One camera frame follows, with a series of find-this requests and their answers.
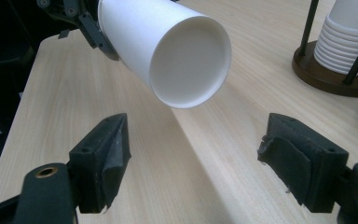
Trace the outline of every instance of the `wooden base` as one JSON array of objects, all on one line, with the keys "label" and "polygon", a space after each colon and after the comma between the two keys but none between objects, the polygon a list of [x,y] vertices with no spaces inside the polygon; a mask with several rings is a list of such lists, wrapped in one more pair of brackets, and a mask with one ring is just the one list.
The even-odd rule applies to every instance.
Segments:
[{"label": "wooden base", "polygon": [[304,56],[298,55],[299,49],[296,50],[292,66],[297,76],[321,91],[358,98],[358,77],[351,85],[344,84],[346,75],[330,71],[315,61],[315,46],[316,41],[310,42]]}]

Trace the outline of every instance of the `cup holder stand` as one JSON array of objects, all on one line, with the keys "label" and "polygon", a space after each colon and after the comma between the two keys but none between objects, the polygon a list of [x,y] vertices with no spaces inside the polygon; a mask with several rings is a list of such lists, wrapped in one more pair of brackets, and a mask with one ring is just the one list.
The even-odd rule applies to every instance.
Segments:
[{"label": "cup holder stand", "polygon": [[292,67],[296,75],[307,84],[321,91],[327,91],[337,95],[358,98],[358,57],[350,72],[342,75],[321,66],[316,62],[313,52],[316,41],[309,42],[310,29],[315,17],[319,0],[312,0],[310,12],[304,29],[301,46],[296,50],[292,60]]}]

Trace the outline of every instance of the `wooden table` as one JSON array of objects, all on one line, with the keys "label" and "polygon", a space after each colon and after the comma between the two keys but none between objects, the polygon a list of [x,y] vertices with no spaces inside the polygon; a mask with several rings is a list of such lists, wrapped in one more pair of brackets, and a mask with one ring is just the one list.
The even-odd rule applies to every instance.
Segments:
[{"label": "wooden table", "polygon": [[[21,192],[37,166],[68,152],[101,119],[126,112],[131,154],[113,206],[80,223],[336,223],[285,193],[256,159],[269,113],[301,120],[358,162],[358,99],[318,91],[293,72],[310,1],[182,0],[220,21],[232,65],[203,105],[171,109],[122,62],[109,61],[78,31],[46,39],[37,53],[0,160],[0,202]],[[334,0],[322,1],[310,40]]]}]

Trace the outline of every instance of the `light wood surface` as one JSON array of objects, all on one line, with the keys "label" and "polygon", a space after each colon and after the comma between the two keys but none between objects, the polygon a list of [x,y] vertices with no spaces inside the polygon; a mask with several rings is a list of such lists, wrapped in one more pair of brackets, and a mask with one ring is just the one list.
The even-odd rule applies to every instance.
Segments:
[{"label": "light wood surface", "polygon": [[[203,105],[171,109],[80,32],[46,39],[0,160],[0,202],[19,194],[35,167],[67,162],[101,119],[126,112],[132,159],[119,194],[105,214],[79,214],[80,223],[336,223],[338,206],[310,213],[256,159],[274,112],[348,150],[349,167],[358,162],[358,99],[318,91],[291,68],[310,1],[179,3],[227,29],[232,64],[219,92]],[[320,2],[310,41],[333,4]]]}]

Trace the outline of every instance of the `stack of paper cups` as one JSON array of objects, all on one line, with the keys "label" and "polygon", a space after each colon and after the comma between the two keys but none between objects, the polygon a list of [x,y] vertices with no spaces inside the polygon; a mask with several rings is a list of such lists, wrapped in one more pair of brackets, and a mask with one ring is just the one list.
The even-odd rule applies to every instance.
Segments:
[{"label": "stack of paper cups", "polygon": [[347,75],[358,56],[358,0],[337,0],[314,51],[323,67]]},{"label": "stack of paper cups", "polygon": [[166,105],[199,105],[227,76],[227,32],[199,12],[170,0],[100,0],[98,19],[120,59]]}]

